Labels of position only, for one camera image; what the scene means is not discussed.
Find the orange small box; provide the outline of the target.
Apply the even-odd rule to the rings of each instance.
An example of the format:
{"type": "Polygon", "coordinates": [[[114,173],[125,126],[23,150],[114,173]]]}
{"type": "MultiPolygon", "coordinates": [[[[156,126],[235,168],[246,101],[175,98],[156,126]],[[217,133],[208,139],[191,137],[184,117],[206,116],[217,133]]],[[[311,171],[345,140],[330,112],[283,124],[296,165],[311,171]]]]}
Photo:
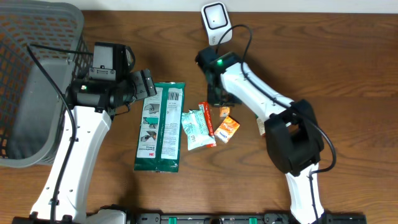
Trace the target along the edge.
{"type": "Polygon", "coordinates": [[[219,125],[219,127],[216,129],[214,134],[221,141],[227,143],[233,137],[233,135],[239,129],[239,127],[240,124],[236,120],[234,120],[230,116],[227,116],[225,117],[223,122],[219,125]]]}
{"type": "Polygon", "coordinates": [[[229,116],[231,112],[231,108],[228,106],[222,106],[220,107],[220,118],[225,118],[227,116],[229,116]]]}

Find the red snack stick packet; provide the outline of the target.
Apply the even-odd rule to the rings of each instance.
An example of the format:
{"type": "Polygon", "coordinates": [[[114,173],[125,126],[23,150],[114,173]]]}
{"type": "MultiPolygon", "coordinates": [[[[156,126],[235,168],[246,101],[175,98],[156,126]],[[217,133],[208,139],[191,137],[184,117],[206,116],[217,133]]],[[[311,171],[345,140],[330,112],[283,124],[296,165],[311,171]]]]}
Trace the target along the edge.
{"type": "Polygon", "coordinates": [[[209,135],[212,137],[213,140],[215,140],[215,135],[214,135],[214,130],[213,130],[213,125],[211,122],[211,114],[210,114],[210,109],[209,109],[209,104],[207,102],[200,102],[198,104],[199,109],[202,110],[205,119],[206,119],[206,124],[209,130],[209,135]]]}

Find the white teal wipes packet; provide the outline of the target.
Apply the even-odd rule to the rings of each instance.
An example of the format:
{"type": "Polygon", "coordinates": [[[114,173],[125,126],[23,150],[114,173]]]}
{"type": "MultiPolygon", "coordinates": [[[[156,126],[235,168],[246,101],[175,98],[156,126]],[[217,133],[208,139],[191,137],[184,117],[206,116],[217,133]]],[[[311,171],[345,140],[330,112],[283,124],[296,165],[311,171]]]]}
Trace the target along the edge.
{"type": "Polygon", "coordinates": [[[182,113],[182,127],[187,135],[189,151],[216,143],[210,135],[202,110],[190,110],[188,113],[182,113]]]}

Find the green lid cream jar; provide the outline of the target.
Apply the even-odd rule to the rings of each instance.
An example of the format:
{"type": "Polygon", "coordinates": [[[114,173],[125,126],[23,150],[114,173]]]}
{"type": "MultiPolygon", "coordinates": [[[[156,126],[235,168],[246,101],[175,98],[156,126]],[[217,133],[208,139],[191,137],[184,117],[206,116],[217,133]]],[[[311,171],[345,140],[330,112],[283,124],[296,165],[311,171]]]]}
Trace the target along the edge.
{"type": "Polygon", "coordinates": [[[256,116],[256,123],[257,123],[257,127],[259,129],[260,136],[264,137],[266,132],[265,132],[265,126],[264,126],[263,120],[261,118],[259,118],[258,116],[256,116]]]}

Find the green white 3M package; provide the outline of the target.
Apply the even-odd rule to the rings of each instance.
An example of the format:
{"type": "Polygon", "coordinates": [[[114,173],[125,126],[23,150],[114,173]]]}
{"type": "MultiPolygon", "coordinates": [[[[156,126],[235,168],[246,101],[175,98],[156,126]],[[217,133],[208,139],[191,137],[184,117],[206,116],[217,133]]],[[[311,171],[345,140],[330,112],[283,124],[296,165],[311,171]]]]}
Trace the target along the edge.
{"type": "Polygon", "coordinates": [[[184,83],[156,83],[144,100],[135,171],[178,172],[184,83]]]}

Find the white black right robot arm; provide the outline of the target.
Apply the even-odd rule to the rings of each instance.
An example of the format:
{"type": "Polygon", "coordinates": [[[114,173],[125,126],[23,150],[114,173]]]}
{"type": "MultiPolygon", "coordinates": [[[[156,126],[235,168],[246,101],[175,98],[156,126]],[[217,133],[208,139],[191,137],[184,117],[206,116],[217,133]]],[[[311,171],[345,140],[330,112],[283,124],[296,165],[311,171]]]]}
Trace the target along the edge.
{"type": "Polygon", "coordinates": [[[317,175],[327,137],[311,104],[275,91],[234,52],[219,55],[207,47],[198,52],[195,61],[208,83],[209,104],[221,107],[242,103],[263,122],[266,150],[286,176],[295,220],[320,223],[325,210],[319,198],[317,175]]]}

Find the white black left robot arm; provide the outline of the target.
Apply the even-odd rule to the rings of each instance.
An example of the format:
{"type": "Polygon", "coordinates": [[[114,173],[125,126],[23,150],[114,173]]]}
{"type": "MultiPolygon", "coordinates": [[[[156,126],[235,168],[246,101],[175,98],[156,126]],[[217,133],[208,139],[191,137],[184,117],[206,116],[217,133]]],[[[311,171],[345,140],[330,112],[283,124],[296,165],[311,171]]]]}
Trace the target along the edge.
{"type": "Polygon", "coordinates": [[[110,130],[116,109],[155,96],[150,70],[134,71],[136,57],[129,46],[96,42],[93,63],[86,74],[61,92],[44,67],[36,65],[54,87],[65,108],[63,134],[49,177],[23,223],[120,223],[133,221],[119,205],[87,214],[87,195],[96,158],[110,130]]]}

